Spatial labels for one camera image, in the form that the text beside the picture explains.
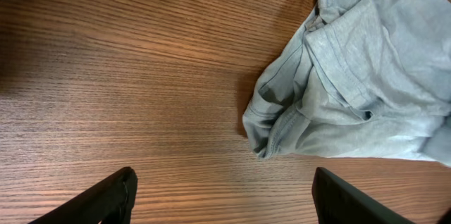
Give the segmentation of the light blue t-shirt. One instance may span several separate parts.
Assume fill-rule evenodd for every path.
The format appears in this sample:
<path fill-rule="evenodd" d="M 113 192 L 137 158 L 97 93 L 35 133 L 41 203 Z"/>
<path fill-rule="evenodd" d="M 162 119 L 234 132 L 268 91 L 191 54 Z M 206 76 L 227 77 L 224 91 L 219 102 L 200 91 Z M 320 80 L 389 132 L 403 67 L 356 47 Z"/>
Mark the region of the light blue t-shirt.
<path fill-rule="evenodd" d="M 450 2 L 318 0 L 242 117 L 259 158 L 450 164 Z"/>

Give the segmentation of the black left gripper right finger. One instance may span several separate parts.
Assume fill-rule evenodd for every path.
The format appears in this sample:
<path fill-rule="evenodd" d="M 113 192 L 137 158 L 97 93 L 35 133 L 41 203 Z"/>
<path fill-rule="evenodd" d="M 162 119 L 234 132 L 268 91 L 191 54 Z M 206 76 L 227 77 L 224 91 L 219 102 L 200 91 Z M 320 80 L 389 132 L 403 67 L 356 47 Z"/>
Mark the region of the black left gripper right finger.
<path fill-rule="evenodd" d="M 311 193 L 319 224 L 404 224 L 411 221 L 318 167 Z"/>

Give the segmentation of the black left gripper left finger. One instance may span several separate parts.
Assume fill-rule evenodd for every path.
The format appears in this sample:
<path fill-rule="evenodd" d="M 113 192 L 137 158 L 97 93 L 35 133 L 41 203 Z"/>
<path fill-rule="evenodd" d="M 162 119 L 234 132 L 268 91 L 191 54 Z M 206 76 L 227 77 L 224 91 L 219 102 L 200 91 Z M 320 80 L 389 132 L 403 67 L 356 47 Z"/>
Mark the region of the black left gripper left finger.
<path fill-rule="evenodd" d="M 30 224 L 130 224 L 137 175 L 124 167 Z"/>

